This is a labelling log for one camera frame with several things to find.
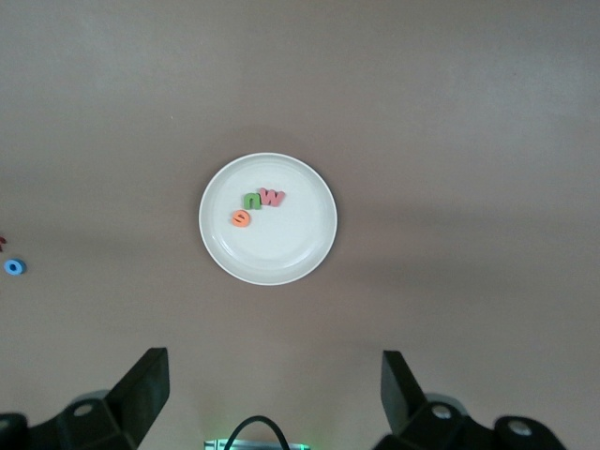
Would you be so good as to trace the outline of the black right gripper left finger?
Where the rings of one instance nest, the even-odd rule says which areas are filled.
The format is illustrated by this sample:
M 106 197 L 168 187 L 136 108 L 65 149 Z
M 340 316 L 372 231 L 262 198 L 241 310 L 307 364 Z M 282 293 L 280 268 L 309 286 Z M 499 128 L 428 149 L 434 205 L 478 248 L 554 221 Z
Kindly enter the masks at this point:
M 169 355 L 151 348 L 110 390 L 77 397 L 53 418 L 30 426 L 1 415 L 3 449 L 136 449 L 169 398 Z

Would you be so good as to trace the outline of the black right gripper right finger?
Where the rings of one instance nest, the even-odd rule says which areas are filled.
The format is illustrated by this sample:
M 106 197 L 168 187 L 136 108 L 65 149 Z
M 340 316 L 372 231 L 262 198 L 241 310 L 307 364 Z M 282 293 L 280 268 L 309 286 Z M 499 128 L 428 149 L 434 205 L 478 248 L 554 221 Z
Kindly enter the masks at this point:
M 563 449 L 544 424 L 502 416 L 492 428 L 474 421 L 450 397 L 427 396 L 401 352 L 382 353 L 381 401 L 391 433 L 381 449 Z

